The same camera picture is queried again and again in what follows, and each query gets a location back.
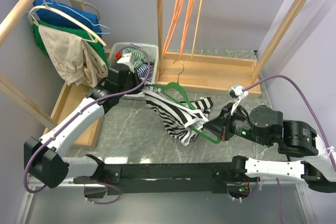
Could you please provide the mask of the green white striped tank top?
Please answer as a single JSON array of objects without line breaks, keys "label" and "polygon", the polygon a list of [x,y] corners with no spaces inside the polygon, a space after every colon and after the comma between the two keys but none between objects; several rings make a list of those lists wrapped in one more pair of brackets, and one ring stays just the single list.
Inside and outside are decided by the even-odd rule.
[{"label": "green white striped tank top", "polygon": [[139,46],[129,45],[121,49],[119,52],[121,53],[121,56],[125,56],[128,53],[131,53],[134,56],[132,65],[135,70],[138,70],[142,64],[147,64],[149,62],[148,54]]}]

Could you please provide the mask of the black white zebra garment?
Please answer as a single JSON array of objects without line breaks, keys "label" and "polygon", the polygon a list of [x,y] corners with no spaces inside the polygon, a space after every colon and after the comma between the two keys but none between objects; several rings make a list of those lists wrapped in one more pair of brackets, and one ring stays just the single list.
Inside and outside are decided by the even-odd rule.
[{"label": "black white zebra garment", "polygon": [[211,97],[201,97],[192,101],[191,104],[195,107],[193,110],[188,108],[185,102],[177,104],[149,88],[143,88],[143,93],[146,104],[160,116],[169,136],[179,140],[184,146],[189,145],[190,141],[198,136],[191,127],[201,132],[213,107]]}]

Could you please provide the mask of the orange plastic hanger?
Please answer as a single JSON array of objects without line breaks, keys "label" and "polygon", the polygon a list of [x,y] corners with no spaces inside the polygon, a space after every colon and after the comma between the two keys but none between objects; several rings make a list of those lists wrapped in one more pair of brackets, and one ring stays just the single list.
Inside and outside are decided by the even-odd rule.
[{"label": "orange plastic hanger", "polygon": [[167,36],[166,36],[165,43],[164,43],[164,46],[163,46],[163,52],[162,52],[163,57],[165,57],[165,55],[166,55],[166,53],[169,49],[169,46],[171,44],[171,41],[173,39],[173,35],[175,33],[177,23],[179,21],[180,15],[181,15],[183,4],[184,4],[184,0],[175,0],[172,20],[171,20],[170,27],[169,27],[169,30],[167,32]]}]

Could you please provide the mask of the yellow hanger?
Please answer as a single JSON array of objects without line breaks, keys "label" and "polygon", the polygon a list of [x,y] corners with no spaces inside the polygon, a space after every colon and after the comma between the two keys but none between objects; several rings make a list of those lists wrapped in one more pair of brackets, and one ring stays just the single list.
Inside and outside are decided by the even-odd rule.
[{"label": "yellow hanger", "polygon": [[191,51],[191,58],[194,56],[194,51],[195,51],[195,45],[197,41],[197,35],[198,35],[198,27],[200,23],[200,16],[202,12],[202,6],[203,6],[203,0],[199,1],[199,8],[198,8],[198,13],[197,13],[197,20],[196,20],[196,26],[195,26],[195,34],[194,34],[194,40],[193,40],[193,46],[192,46],[192,51]]}]

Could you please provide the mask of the blue white striped tank top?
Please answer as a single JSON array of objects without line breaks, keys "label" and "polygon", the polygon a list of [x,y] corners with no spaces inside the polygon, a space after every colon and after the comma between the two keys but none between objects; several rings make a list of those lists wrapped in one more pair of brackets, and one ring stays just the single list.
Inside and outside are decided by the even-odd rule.
[{"label": "blue white striped tank top", "polygon": [[152,65],[147,65],[147,64],[142,64],[140,65],[137,70],[137,75],[140,80],[144,80],[145,77],[147,77],[147,81],[151,82],[153,80],[153,66]]}]

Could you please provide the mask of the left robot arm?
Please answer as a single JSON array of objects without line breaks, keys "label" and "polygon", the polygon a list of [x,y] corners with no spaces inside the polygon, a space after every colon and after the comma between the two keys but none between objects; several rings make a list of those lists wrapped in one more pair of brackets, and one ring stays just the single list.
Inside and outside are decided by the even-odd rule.
[{"label": "left robot arm", "polygon": [[25,189],[29,190],[29,174],[49,188],[66,178],[87,177],[93,183],[101,182],[105,176],[102,160],[93,155],[70,158],[65,154],[93,122],[117,105],[122,96],[140,93],[145,82],[127,65],[116,63],[61,123],[38,139],[30,137],[24,144]]}]

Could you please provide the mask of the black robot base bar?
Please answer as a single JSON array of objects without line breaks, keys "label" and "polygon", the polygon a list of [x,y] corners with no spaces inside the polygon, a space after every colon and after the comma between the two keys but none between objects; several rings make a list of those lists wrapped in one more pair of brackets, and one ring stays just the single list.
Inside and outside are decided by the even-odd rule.
[{"label": "black robot base bar", "polygon": [[99,177],[74,179],[75,184],[95,181],[119,187],[123,193],[212,192],[225,194],[227,185],[256,182],[229,162],[179,164],[108,164]]}]

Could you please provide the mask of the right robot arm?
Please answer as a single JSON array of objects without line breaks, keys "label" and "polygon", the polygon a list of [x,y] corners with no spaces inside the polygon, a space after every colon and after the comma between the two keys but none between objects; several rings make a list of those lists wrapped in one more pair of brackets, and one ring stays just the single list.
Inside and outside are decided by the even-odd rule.
[{"label": "right robot arm", "polygon": [[230,175],[236,181],[244,178],[277,178],[306,183],[311,190],[335,192],[335,171],[330,154],[316,130],[308,123],[284,120],[283,113],[265,105],[250,113],[233,103],[225,105],[219,116],[204,123],[203,128],[221,141],[239,136],[264,147],[278,145],[285,161],[261,161],[234,156]]}]

